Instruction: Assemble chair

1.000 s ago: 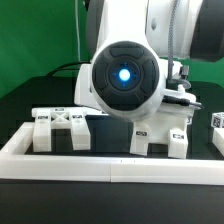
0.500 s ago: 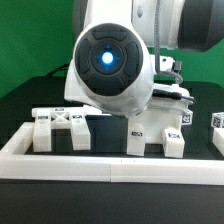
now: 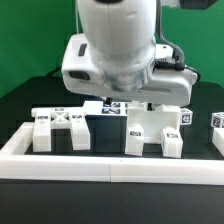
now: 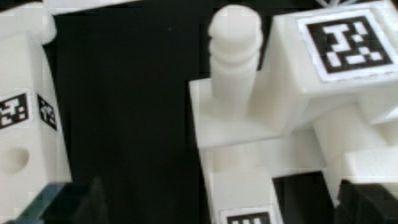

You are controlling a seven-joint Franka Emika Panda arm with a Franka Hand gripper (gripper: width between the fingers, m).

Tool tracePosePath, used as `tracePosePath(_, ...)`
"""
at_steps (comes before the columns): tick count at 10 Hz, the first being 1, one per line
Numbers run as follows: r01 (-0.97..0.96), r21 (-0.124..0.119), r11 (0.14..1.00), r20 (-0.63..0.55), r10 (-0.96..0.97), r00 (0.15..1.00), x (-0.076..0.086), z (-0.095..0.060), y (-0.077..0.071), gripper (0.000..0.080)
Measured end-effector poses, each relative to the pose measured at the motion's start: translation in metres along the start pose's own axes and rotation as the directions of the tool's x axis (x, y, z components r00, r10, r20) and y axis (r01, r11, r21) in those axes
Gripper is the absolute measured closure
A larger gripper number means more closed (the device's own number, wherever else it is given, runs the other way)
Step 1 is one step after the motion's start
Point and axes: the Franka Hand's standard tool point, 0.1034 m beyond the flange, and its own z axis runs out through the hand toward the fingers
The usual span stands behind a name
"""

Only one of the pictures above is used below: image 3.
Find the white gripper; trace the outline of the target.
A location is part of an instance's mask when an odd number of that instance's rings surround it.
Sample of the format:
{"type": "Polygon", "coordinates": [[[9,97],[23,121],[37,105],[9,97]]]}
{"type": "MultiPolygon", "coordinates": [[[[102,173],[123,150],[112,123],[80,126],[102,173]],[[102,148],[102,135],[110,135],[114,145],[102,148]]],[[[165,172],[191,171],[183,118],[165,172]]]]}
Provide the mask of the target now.
{"type": "Polygon", "coordinates": [[[153,60],[116,57],[97,51],[83,34],[73,35],[62,63],[65,87],[73,93],[101,98],[168,105],[188,105],[196,75],[187,71],[154,71],[153,60]]]}

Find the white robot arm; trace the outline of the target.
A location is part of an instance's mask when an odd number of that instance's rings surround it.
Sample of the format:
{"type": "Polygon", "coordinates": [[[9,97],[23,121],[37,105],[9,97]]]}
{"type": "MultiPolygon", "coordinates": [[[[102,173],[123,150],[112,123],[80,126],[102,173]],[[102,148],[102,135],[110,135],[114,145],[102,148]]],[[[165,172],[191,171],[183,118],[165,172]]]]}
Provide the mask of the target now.
{"type": "Polygon", "coordinates": [[[76,0],[83,32],[70,38],[63,81],[74,93],[185,106],[197,72],[162,34],[162,8],[217,0],[76,0]]]}

